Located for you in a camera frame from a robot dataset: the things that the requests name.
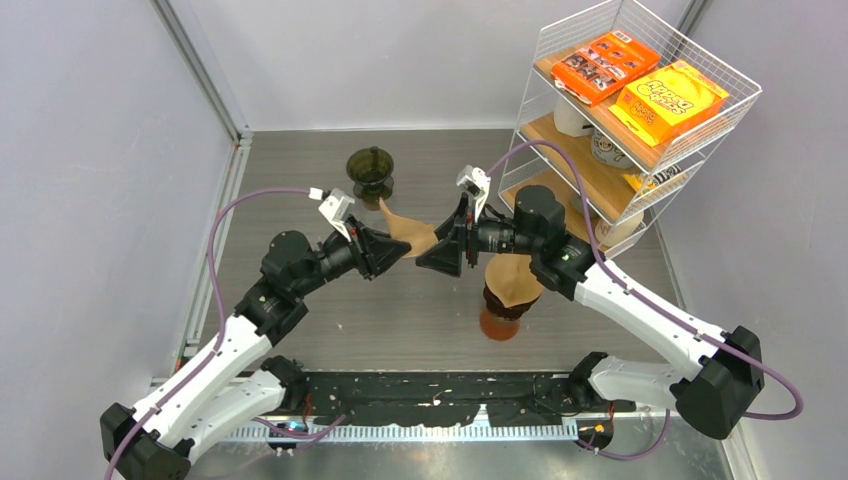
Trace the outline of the brown paper coffee filter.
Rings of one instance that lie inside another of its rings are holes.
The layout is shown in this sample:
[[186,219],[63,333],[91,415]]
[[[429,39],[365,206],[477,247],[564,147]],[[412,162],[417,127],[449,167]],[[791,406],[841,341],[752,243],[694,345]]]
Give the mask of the brown paper coffee filter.
[[537,300],[545,287],[530,270],[531,258],[518,254],[496,254],[486,266],[486,287],[507,308]]

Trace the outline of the amber brown coffee dripper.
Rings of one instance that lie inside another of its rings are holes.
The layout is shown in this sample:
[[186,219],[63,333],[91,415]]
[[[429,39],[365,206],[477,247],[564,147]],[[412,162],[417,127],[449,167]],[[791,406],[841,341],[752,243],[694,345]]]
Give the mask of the amber brown coffee dripper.
[[529,302],[519,303],[514,306],[507,307],[487,286],[483,289],[484,306],[482,311],[491,316],[504,319],[506,321],[519,320],[532,306],[538,301],[539,296]]

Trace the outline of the dark green coffee dripper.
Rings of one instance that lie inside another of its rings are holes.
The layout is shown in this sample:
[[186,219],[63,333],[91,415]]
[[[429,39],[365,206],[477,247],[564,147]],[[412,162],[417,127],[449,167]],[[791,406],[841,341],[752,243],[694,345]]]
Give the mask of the dark green coffee dripper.
[[365,194],[393,193],[394,159],[384,149],[371,146],[355,151],[347,160],[345,170],[353,182],[353,194],[360,199]]

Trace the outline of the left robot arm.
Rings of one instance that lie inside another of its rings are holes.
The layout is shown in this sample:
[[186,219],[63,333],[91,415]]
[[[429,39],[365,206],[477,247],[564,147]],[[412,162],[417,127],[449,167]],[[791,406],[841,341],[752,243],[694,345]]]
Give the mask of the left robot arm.
[[298,412],[307,389],[301,371],[283,357],[265,362],[240,387],[229,383],[306,316],[308,294],[351,270],[371,280],[410,250],[409,243],[355,218],[317,247],[299,231],[278,234],[262,258],[260,280],[223,331],[147,397],[103,412],[100,428],[111,472],[126,479],[183,479],[213,445],[254,417],[276,408]]

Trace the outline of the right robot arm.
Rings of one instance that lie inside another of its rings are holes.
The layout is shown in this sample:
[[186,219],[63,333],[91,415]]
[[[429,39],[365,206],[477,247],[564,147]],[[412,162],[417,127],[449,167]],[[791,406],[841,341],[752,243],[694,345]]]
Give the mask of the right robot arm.
[[519,190],[512,217],[474,216],[469,194],[437,230],[437,243],[415,263],[458,277],[481,253],[515,254],[544,288],[595,310],[658,352],[662,364],[628,363],[592,353],[574,369],[574,403],[596,410],[627,400],[677,412],[692,428],[727,438],[764,388],[763,373],[745,361],[762,358],[759,337],[728,332],[680,310],[565,229],[566,207],[541,185]]

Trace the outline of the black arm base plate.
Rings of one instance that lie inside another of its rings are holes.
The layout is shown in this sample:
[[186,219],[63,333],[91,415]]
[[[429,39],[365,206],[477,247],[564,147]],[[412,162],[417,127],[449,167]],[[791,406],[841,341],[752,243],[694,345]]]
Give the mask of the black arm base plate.
[[451,427],[484,412],[491,426],[552,426],[580,414],[631,413],[632,401],[602,400],[567,374],[541,371],[313,371],[296,383],[275,415],[328,425]]

